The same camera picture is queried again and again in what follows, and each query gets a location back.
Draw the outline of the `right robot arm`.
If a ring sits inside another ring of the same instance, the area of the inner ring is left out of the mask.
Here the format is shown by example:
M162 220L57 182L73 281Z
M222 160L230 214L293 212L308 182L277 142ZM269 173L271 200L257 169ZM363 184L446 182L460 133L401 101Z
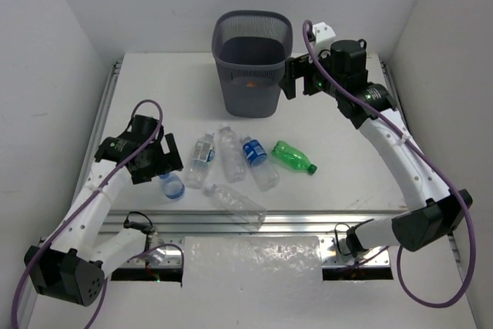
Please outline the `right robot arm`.
M467 190L457 195L430 168L415 149L401 114L387 88L369 82L366 42L341 40L319 54L319 62L336 82L364 102L360 106L331 84L311 62L309 55L289 58L280 88L288 99L296 96L295 82L302 78L304 95L325 92L337 101L337 108L377 150L391 171L403 196L407 211L381 221L367 220L350 227L338 247L342 255L359 257L370 248L402 246L415 252L446 236L464 218L462 204L470 206Z

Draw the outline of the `green plastic bottle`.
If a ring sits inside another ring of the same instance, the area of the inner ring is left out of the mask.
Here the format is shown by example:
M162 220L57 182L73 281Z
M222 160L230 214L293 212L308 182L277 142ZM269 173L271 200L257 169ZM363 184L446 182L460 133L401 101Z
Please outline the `green plastic bottle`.
M313 175L317 171L317 166L303 152L283 140L279 140L276 143L271 150L271 154L293 171L309 175Z

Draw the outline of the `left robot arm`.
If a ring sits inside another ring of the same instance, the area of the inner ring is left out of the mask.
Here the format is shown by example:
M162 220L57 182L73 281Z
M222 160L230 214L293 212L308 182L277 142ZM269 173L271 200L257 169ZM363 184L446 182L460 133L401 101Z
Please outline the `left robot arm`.
M128 185L183 169L173 134L152 117L135 115L117 137L102 141L89 177L57 231L24 261L37 294L88 307L107 277L147 252L156 229L126 221L111 239L96 244L119 193Z

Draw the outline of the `small blue cap bottle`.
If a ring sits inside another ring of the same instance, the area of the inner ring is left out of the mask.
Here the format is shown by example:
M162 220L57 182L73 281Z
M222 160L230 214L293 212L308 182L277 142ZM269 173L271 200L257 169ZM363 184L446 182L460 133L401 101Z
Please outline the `small blue cap bottle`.
M159 184L169 200L178 200L185 193L185 186L175 173L159 175Z

